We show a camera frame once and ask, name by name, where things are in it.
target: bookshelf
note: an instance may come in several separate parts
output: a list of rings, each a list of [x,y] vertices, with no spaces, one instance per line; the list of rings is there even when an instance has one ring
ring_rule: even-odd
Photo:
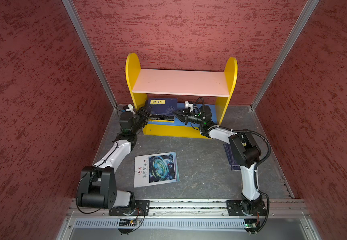
[[[135,108],[144,106],[147,93],[213,96],[217,97],[215,105],[209,105],[212,120],[221,124],[234,92],[238,64],[236,58],[230,57],[224,72],[181,71],[141,69],[136,53],[130,53],[125,64],[125,76]],[[178,103],[177,109],[184,108]],[[207,138],[199,134],[190,124],[175,119],[174,123],[148,122],[143,129],[145,135]]]

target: blue shelf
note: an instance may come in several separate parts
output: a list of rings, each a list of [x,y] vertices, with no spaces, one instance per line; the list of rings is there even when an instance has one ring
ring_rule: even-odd
[[[211,113],[212,113],[212,121],[217,122],[216,120],[216,109],[215,105],[210,105],[206,104],[206,106],[210,106]],[[177,103],[177,108],[176,110],[181,110],[184,109],[184,103]],[[175,118],[174,122],[153,122],[153,121],[148,121],[148,124],[151,125],[166,125],[166,126],[182,126],[182,127],[191,127],[191,124],[188,123],[188,125],[185,125],[184,122],[180,122],[179,119]],[[194,127],[199,127],[199,124],[192,124]]]

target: slotted white strip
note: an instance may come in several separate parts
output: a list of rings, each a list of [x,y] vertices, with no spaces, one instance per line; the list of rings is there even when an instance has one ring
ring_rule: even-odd
[[[75,228],[134,228],[118,227],[119,218],[99,219],[99,218],[78,218]],[[240,218],[220,219],[220,218],[146,218],[140,228],[144,229],[176,229],[176,230],[226,230],[245,231],[244,220]]]

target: red wall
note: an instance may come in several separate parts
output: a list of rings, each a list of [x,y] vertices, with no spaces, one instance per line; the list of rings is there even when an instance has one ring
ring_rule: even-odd
[[[60,0],[0,1],[0,239],[54,239],[112,108]]]
[[[347,239],[347,0],[321,0],[257,114],[322,237]]]
[[[132,102],[125,61],[135,52],[142,68],[174,70],[224,71],[228,58],[235,56],[238,80],[230,103],[249,105],[305,2],[75,0],[74,4],[118,103]]]

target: yellow side panel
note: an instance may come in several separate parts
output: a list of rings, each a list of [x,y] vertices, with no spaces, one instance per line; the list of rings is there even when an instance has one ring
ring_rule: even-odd
[[[236,85],[236,78],[238,76],[238,62],[236,58],[230,57],[225,65],[224,69],[225,79],[227,81],[228,90],[230,93],[229,97],[218,97],[216,99],[215,108],[216,108],[216,118],[218,124],[220,125],[223,121],[225,111],[227,110],[228,104],[232,97]]]
[[[155,136],[168,136],[168,137],[195,137],[205,138],[200,135],[199,130],[195,130],[192,127],[183,126],[166,126],[166,125],[152,125],[148,124],[143,128],[144,135],[155,135]]]
[[[139,76],[141,67],[139,58],[136,53],[128,54],[127,61],[125,63],[125,77],[127,78],[127,85],[129,92],[131,93],[133,104],[135,105],[136,110],[139,107],[144,106],[145,101],[147,100],[146,93],[133,93],[132,89],[135,86],[137,77]]]

